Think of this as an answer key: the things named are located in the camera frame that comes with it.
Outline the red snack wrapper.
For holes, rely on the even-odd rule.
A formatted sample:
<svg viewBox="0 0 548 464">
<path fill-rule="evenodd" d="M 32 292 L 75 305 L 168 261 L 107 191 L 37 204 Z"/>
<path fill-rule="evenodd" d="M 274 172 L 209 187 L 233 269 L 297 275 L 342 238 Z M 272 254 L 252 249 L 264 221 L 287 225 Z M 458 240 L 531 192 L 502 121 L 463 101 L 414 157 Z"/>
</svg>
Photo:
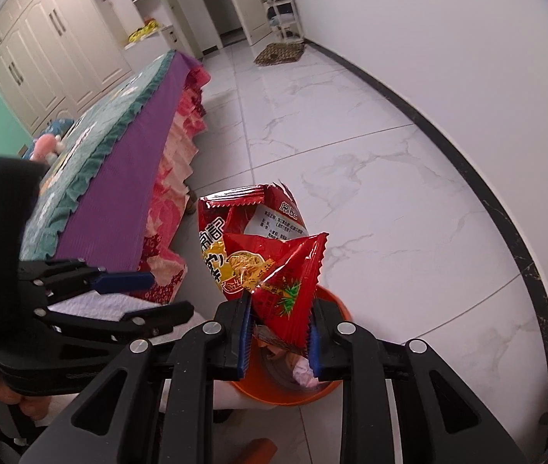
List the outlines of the red snack wrapper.
<svg viewBox="0 0 548 464">
<path fill-rule="evenodd" d="M 225 234 L 232 281 L 252 295 L 257 318 L 278 347 L 308 350 L 316 287 L 327 245 L 326 232 L 290 240 Z"/>
</svg>

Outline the orange trash bin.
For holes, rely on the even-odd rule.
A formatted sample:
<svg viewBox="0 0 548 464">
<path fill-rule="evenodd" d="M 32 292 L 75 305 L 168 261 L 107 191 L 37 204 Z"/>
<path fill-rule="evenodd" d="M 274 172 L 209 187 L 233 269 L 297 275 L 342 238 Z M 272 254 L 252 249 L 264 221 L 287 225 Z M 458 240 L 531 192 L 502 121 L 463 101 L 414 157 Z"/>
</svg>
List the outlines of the orange trash bin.
<svg viewBox="0 0 548 464">
<path fill-rule="evenodd" d="M 250 399 L 276 406 L 297 406 L 334 392 L 341 381 L 319 381 L 305 357 L 276 349 L 254 338 L 248 369 L 235 390 Z"/>
</svg>

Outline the purple pink bed skirt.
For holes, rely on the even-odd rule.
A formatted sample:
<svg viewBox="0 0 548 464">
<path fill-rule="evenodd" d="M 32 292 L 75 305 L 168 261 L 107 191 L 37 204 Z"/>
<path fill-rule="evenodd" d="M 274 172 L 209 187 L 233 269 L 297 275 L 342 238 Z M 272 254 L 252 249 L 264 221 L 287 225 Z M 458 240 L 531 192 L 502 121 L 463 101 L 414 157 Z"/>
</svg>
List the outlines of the purple pink bed skirt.
<svg viewBox="0 0 548 464">
<path fill-rule="evenodd" d="M 192 56 L 166 53 L 79 119 L 75 136 L 83 137 L 112 111 L 109 131 L 38 230 L 35 257 L 150 271 L 156 283 L 137 297 L 174 300 L 188 268 L 170 244 L 189 202 L 186 180 L 197 153 L 193 138 L 205 129 L 202 89 L 209 80 Z"/>
</svg>

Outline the pink white plush toy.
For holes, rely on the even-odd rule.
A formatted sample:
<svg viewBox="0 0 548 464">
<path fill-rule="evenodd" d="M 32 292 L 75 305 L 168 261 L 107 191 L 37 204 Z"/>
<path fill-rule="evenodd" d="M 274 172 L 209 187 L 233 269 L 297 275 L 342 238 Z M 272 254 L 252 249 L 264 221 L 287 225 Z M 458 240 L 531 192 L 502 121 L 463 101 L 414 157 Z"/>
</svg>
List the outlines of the pink white plush toy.
<svg viewBox="0 0 548 464">
<path fill-rule="evenodd" d="M 51 165 L 64 150 L 65 146 L 60 135 L 43 134 L 36 140 L 29 159 L 40 164 Z"/>
</svg>

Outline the white wardrobe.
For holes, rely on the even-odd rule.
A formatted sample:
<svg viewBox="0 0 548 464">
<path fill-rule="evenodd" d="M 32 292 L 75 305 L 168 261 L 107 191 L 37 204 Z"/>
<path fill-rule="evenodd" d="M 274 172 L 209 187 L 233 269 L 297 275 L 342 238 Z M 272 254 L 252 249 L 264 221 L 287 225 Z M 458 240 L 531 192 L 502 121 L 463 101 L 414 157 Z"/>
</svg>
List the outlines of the white wardrobe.
<svg viewBox="0 0 548 464">
<path fill-rule="evenodd" d="M 158 31 L 129 44 L 151 18 Z M 169 50 L 201 55 L 178 0 L 0 0 L 0 96 L 30 135 Z"/>
</svg>

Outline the yellow item on shelf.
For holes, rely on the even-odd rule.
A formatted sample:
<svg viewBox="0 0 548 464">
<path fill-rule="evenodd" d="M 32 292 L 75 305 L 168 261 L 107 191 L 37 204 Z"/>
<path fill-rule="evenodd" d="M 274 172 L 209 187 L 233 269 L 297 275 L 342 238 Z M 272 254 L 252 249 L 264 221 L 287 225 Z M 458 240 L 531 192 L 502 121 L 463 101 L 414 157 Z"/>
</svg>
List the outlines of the yellow item on shelf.
<svg viewBox="0 0 548 464">
<path fill-rule="evenodd" d="M 156 19 L 151 18 L 145 21 L 145 25 L 138 28 L 136 31 L 134 31 L 132 34 L 128 37 L 128 43 L 137 43 L 140 42 L 150 35 L 157 32 L 159 29 L 159 22 L 156 21 Z"/>
</svg>

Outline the brown door mat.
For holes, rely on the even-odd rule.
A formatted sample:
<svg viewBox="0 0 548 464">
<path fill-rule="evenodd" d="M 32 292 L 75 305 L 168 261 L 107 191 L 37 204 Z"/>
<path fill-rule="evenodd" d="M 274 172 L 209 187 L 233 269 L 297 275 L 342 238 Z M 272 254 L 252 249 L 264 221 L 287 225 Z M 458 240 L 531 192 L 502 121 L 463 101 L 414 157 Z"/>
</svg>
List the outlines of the brown door mat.
<svg viewBox="0 0 548 464">
<path fill-rule="evenodd" d="M 305 52 L 305 43 L 270 43 L 254 59 L 259 67 L 295 63 Z"/>
</svg>

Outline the white shoe rack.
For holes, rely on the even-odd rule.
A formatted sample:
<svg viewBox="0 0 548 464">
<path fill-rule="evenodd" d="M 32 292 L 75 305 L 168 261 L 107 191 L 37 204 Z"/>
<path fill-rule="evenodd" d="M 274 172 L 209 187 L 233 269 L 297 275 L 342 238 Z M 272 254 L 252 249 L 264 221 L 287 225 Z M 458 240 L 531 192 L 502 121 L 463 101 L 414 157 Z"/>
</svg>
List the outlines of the white shoe rack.
<svg viewBox="0 0 548 464">
<path fill-rule="evenodd" d="M 302 43 L 305 33 L 295 0 L 261 0 L 268 24 L 280 42 Z"/>
</svg>

